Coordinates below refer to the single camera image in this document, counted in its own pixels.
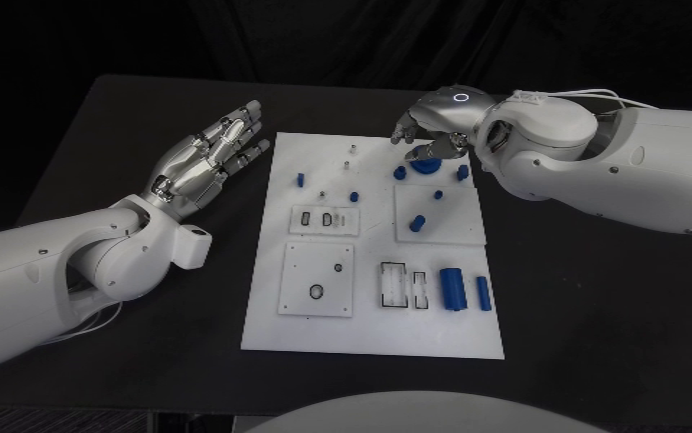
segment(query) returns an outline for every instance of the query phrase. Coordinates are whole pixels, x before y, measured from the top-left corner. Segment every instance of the blue cylinder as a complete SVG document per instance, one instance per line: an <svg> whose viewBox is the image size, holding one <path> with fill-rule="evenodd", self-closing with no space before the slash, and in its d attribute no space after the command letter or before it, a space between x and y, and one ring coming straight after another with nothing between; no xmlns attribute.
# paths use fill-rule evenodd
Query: blue cylinder
<svg viewBox="0 0 692 433"><path fill-rule="evenodd" d="M457 170L457 180L465 180L468 178L468 165L461 165Z"/></svg>
<svg viewBox="0 0 692 433"><path fill-rule="evenodd" d="M439 169L439 166L442 166L442 160L439 160L438 158L429 158L426 160L412 161L409 163L409 165L410 165L410 168L418 173L421 173L423 175L429 175L431 173L434 173Z"/></svg>
<svg viewBox="0 0 692 433"><path fill-rule="evenodd" d="M475 285L478 286L480 309L490 311L493 305L490 304L490 292L487 291L487 278L484 276L475 277Z"/></svg>
<svg viewBox="0 0 692 433"><path fill-rule="evenodd" d="M405 166L399 166L399 167L393 170L393 177L395 177L398 180L402 180L402 179L406 177L406 167L405 167Z"/></svg>
<svg viewBox="0 0 692 433"><path fill-rule="evenodd" d="M465 310L467 302L461 269L444 268L444 270L439 270L439 279L442 281L444 309L451 311Z"/></svg>
<svg viewBox="0 0 692 433"><path fill-rule="evenodd" d="M418 215L413 218L413 221L410 222L410 225L409 225L410 231L418 233L421 231L423 224L425 224L425 217L422 215Z"/></svg>

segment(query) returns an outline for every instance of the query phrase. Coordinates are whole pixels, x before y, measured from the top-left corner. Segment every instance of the black backdrop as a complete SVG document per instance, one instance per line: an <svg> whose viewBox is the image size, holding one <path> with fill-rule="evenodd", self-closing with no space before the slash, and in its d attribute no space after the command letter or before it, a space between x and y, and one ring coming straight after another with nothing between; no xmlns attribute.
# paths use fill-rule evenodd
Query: black backdrop
<svg viewBox="0 0 692 433"><path fill-rule="evenodd" d="M102 73L493 93L601 86L692 108L692 0L5 1L2 147L23 161L4 222Z"/></svg>

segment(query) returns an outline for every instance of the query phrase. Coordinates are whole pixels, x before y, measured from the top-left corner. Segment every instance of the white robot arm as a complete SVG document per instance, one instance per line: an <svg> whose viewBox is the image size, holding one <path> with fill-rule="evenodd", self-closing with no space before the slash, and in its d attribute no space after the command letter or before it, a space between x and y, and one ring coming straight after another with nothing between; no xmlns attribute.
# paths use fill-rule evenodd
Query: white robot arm
<svg viewBox="0 0 692 433"><path fill-rule="evenodd" d="M614 95L517 90L496 102L475 88L441 88L403 114L392 143L409 143L421 126L435 141L406 154L408 161L458 158L472 146L514 196L552 198L622 223L692 234L692 112L612 96L621 107L594 114L566 99L608 98L596 92Z"/></svg>
<svg viewBox="0 0 692 433"><path fill-rule="evenodd" d="M0 233L0 362L70 330L106 306L144 295L175 263L199 268L212 236L178 222L268 149L237 152L261 128L256 101L161 157L147 188L109 208ZM67 290L67 262L89 282Z"/></svg>

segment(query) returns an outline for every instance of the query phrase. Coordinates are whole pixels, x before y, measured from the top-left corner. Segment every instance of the black table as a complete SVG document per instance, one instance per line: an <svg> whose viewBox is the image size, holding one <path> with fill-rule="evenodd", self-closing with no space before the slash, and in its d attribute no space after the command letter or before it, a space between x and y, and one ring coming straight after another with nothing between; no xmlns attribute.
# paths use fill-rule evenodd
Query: black table
<svg viewBox="0 0 692 433"><path fill-rule="evenodd" d="M387 136L419 96L105 76L20 224L106 207L142 190L167 148L250 99L276 131ZM594 422L692 425L692 239L516 199L483 174L506 360L240 351L272 150L190 218L214 242L98 332L0 365L0 404L275 415L386 390L478 393Z"/></svg>

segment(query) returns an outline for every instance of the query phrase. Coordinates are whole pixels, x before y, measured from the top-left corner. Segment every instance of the white cable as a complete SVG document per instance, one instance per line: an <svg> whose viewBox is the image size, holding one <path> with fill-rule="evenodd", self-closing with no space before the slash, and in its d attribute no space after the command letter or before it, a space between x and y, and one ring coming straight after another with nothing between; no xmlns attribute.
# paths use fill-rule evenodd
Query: white cable
<svg viewBox="0 0 692 433"><path fill-rule="evenodd" d="M113 319L115 317L118 316L119 314L119 310L122 310L122 302L118 303L118 309L115 310L115 313L112 314L112 316L108 318L108 321L105 321L103 323L101 323L98 326L95 326L93 328L88 328L82 331L77 331L76 333L69 333L66 335L60 335L60 336L56 336L54 338L52 338L50 340L44 341L41 343L41 345L50 345L53 343L57 343L59 341L64 341L64 340L69 340L70 338L73 338L75 336L79 336L79 335L83 335L86 333L90 333L92 331L96 331L99 328L102 328Z"/></svg>
<svg viewBox="0 0 692 433"><path fill-rule="evenodd" d="M612 94L614 96L605 96L605 95L586 93L589 91L602 91L602 92L607 92L607 93ZM573 97L578 97L578 98L602 98L604 100L615 100L622 107L624 107L624 105L622 105L622 102L624 102L624 103L628 103L630 105L640 106L641 108L651 108L654 110L658 109L656 106L647 105L645 103L640 103L638 101L628 100L627 98L621 98L620 96L617 96L617 93L614 91L604 90L604 89L558 91L555 93L549 93L549 92L545 92L545 91L516 90L514 94L519 94L519 93L530 93L536 96L563 96L563 97L573 96Z"/></svg>

